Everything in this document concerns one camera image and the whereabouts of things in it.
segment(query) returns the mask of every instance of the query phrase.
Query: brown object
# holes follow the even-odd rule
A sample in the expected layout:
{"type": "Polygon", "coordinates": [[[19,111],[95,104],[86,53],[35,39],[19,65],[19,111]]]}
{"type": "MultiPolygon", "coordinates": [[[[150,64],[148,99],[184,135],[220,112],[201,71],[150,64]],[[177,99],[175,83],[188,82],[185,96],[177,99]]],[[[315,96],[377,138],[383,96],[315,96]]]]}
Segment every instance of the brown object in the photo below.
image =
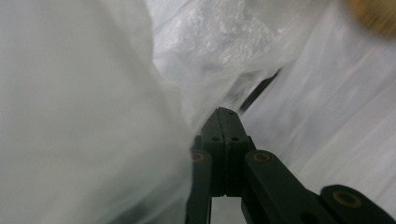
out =
{"type": "Polygon", "coordinates": [[[386,36],[396,36],[396,0],[348,0],[365,26],[386,36]]]}

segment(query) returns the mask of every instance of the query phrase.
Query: plastic bag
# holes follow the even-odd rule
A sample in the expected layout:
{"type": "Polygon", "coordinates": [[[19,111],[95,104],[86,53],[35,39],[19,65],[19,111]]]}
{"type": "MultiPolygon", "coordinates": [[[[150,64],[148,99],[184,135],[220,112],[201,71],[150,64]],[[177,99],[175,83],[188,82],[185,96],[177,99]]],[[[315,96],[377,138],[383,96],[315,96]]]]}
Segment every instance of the plastic bag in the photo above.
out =
{"type": "Polygon", "coordinates": [[[146,1],[154,63],[181,88],[183,115],[194,131],[216,106],[236,109],[251,86],[294,60],[325,2],[146,1]]]}
{"type": "Polygon", "coordinates": [[[184,223],[193,136],[149,25],[136,0],[2,2],[1,223],[184,223]]]}
{"type": "Polygon", "coordinates": [[[308,189],[358,189],[396,217],[396,43],[330,1],[302,55],[243,116],[308,189]]]}

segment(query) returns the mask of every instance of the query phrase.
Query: white plastic bag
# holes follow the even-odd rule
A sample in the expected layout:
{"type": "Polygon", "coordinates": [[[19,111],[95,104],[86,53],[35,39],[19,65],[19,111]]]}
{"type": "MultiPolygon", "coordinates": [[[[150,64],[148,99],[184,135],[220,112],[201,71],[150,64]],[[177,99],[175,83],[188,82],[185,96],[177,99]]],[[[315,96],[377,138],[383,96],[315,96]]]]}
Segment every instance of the white plastic bag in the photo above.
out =
{"type": "Polygon", "coordinates": [[[395,112],[395,42],[362,28],[337,0],[243,122],[309,189],[347,185],[396,217],[395,112]]]}
{"type": "Polygon", "coordinates": [[[154,62],[181,88],[183,115],[194,131],[216,106],[236,109],[251,86],[294,60],[325,2],[146,1],[154,62]]]}
{"type": "Polygon", "coordinates": [[[184,223],[192,134],[149,25],[136,0],[2,2],[0,223],[184,223]]]}

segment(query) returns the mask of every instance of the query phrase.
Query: plastic wrap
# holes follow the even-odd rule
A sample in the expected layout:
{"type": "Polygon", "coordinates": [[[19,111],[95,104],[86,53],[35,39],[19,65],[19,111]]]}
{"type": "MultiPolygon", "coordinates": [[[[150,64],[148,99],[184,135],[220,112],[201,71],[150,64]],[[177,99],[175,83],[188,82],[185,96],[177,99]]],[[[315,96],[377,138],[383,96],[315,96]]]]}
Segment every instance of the plastic wrap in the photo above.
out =
{"type": "Polygon", "coordinates": [[[343,184],[396,217],[396,43],[331,1],[302,55],[243,116],[314,192],[343,184]]]}
{"type": "Polygon", "coordinates": [[[181,88],[193,130],[214,108],[235,109],[258,81],[301,52],[325,0],[146,0],[154,62],[181,88]]]}
{"type": "Polygon", "coordinates": [[[2,2],[0,223],[184,223],[193,136],[150,42],[142,1],[2,2]]]}

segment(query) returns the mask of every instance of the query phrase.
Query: crumpled plastic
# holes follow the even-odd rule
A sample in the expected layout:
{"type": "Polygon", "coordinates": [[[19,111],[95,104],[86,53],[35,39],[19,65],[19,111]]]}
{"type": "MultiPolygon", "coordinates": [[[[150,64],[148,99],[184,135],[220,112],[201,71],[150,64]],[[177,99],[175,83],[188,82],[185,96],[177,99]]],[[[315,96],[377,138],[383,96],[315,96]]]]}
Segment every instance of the crumpled plastic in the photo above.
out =
{"type": "Polygon", "coordinates": [[[249,89],[293,61],[325,0],[146,0],[154,63],[180,87],[198,131],[213,110],[238,108],[249,89]]]}
{"type": "Polygon", "coordinates": [[[143,1],[0,7],[0,222],[184,223],[193,135],[143,1]]]}
{"type": "Polygon", "coordinates": [[[346,185],[396,217],[396,43],[364,29],[346,1],[329,1],[242,121],[308,189],[346,185]]]}

